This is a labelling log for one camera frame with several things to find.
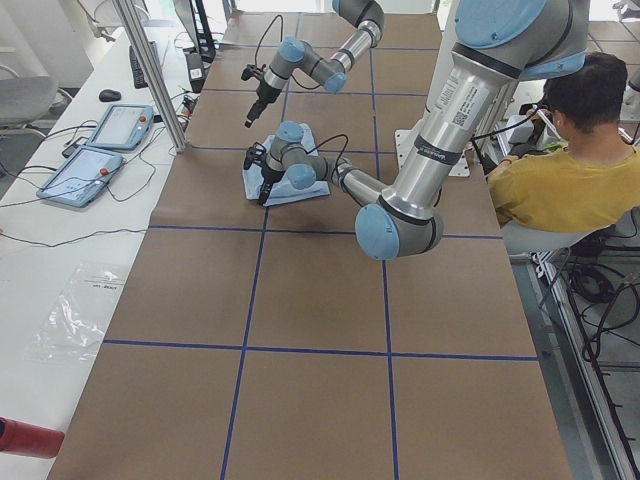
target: table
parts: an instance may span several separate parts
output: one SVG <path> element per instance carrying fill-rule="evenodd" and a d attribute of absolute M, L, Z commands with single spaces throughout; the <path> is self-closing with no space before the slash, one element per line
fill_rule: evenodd
<path fill-rule="evenodd" d="M 317 141 L 348 132 L 346 155 L 391 181 L 435 17 L 388 16 L 343 93 L 289 86 L 246 130 L 254 85 L 238 76 L 271 18 L 230 21 L 49 478 L 571 478 L 478 168 L 444 186 L 441 244 L 393 262 L 362 254 L 340 192 L 243 198 L 244 150 L 285 118 Z M 284 22 L 329 52 L 352 32 Z"/>
<path fill-rule="evenodd" d="M 175 29 L 147 29 L 149 39 L 158 42 L 164 59 L 164 79 L 171 96 L 180 93 L 182 88 L 189 88 L 184 56 L 173 47 L 177 33 Z M 53 131 L 79 125 L 88 119 L 99 120 L 107 105 L 98 101 L 98 92 L 104 88 L 121 91 L 122 102 L 153 104 L 149 89 L 133 88 L 128 46 L 128 39 L 122 34 Z M 60 152 L 72 133 L 43 142 L 29 165 L 60 166 L 64 161 Z M 173 161 L 171 141 L 166 133 L 149 147 L 144 158 L 155 166 L 157 172 L 146 189 L 125 203 L 116 203 L 105 192 L 82 210 L 43 202 L 0 208 L 0 228 L 7 235 L 47 243 L 57 243 L 97 230 L 145 229 Z M 37 184 L 42 184 L 50 175 L 50 172 L 26 172 L 24 177 Z M 118 197 L 135 192 L 147 181 L 150 173 L 151 167 L 139 159 L 135 160 L 114 177 L 112 191 Z M 16 180 L 1 205 L 34 198 L 35 188 Z M 0 378 L 3 383 L 0 415 L 63 431 L 67 429 L 91 364 L 38 363 L 25 357 L 25 347 L 33 341 L 35 333 L 48 318 L 57 295 L 81 261 L 130 266 L 142 239 L 143 234 L 140 233 L 119 233 L 58 248 L 43 248 L 0 238 Z M 52 463 L 3 454 L 0 455 L 0 477 L 43 479 Z"/>

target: computer mouse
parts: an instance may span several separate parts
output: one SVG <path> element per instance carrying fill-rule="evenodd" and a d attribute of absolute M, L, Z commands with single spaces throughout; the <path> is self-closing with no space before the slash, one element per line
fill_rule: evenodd
<path fill-rule="evenodd" d="M 120 92 L 118 92 L 117 90 L 111 90 L 109 88 L 101 91 L 100 95 L 98 95 L 98 99 L 101 102 L 115 102 L 116 100 L 120 100 L 121 98 L 122 94 Z"/>

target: black hair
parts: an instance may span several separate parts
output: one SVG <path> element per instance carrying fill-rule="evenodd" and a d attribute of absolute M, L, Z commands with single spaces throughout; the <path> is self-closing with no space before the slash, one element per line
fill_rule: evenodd
<path fill-rule="evenodd" d="M 544 102 L 564 113 L 583 133 L 617 122 L 627 84 L 626 64 L 614 55 L 591 52 L 575 73 L 552 78 L 544 85 Z"/>

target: plastic bag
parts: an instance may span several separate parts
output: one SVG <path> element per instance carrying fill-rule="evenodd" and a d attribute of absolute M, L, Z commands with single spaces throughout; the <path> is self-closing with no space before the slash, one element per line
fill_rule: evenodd
<path fill-rule="evenodd" d="M 27 356 L 42 361 L 93 361 L 129 270 L 123 265 L 80 263 L 27 346 Z"/>

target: man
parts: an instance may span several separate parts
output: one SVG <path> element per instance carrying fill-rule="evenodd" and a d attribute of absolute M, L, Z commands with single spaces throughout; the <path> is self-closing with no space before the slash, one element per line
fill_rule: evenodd
<path fill-rule="evenodd" d="M 605 53 L 590 53 L 578 72 L 547 80 L 544 97 L 568 146 L 507 157 L 491 173 L 500 225 L 590 232 L 640 205 L 640 154 L 618 133 L 626 82 L 625 63 Z"/>

